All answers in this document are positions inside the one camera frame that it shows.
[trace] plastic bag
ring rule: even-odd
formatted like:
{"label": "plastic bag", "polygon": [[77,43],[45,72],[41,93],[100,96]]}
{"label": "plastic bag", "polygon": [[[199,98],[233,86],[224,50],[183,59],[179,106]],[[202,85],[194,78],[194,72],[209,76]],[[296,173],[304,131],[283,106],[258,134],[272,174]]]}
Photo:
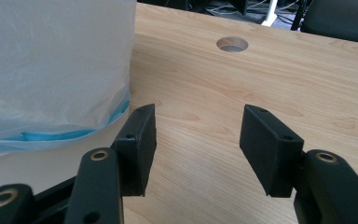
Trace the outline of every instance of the plastic bag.
{"label": "plastic bag", "polygon": [[0,152],[61,147],[127,109],[135,0],[0,0]]}

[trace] black chair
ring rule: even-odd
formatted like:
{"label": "black chair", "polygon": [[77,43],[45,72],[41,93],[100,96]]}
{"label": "black chair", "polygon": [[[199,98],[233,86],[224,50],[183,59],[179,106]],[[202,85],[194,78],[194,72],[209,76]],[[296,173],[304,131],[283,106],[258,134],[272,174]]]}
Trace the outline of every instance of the black chair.
{"label": "black chair", "polygon": [[298,28],[305,33],[358,42],[358,0],[300,0],[291,29]]}

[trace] wooden table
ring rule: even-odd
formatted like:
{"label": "wooden table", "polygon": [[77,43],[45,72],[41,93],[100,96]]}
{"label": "wooden table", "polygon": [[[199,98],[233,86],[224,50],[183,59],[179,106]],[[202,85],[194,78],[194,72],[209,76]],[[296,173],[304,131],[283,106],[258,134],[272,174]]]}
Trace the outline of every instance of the wooden table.
{"label": "wooden table", "polygon": [[[127,223],[296,223],[293,197],[266,197],[239,148],[245,104],[358,173],[358,43],[143,4],[135,33],[131,108],[156,104],[158,148]],[[220,50],[228,35],[249,48]]]}

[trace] cable hole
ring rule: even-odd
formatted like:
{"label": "cable hole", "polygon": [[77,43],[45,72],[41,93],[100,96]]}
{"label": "cable hole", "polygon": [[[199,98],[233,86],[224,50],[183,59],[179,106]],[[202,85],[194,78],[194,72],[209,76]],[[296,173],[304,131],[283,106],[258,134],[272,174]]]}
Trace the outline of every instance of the cable hole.
{"label": "cable hole", "polygon": [[91,224],[96,223],[101,218],[97,212],[90,212],[83,217],[83,223]]}
{"label": "cable hole", "polygon": [[248,48],[249,44],[241,37],[226,36],[216,42],[216,46],[226,52],[241,52]]}

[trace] black plastic part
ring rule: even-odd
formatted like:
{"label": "black plastic part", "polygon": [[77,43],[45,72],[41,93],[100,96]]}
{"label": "black plastic part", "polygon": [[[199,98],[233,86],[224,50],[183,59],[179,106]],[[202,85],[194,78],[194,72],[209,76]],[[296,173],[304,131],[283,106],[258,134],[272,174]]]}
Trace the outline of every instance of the black plastic part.
{"label": "black plastic part", "polygon": [[34,196],[37,217],[33,223],[57,224],[63,223],[76,177],[63,181],[50,189]]}
{"label": "black plastic part", "polygon": [[117,153],[94,149],[82,158],[64,223],[123,222]]}
{"label": "black plastic part", "polygon": [[295,210],[298,224],[321,223],[322,215],[315,201],[307,201],[296,194]]}
{"label": "black plastic part", "polygon": [[267,110],[246,105],[240,147],[267,195],[290,197],[304,140]]}
{"label": "black plastic part", "polygon": [[30,223],[33,218],[34,195],[29,186],[23,184],[4,185],[0,187],[0,202],[13,196],[6,205],[0,206],[0,224]]}
{"label": "black plastic part", "polygon": [[156,147],[155,106],[139,107],[111,146],[118,154],[123,196],[145,196]]}
{"label": "black plastic part", "polygon": [[[321,160],[318,153],[337,161]],[[358,175],[345,160],[331,152],[311,150],[304,172],[322,213],[321,223],[358,223]]]}

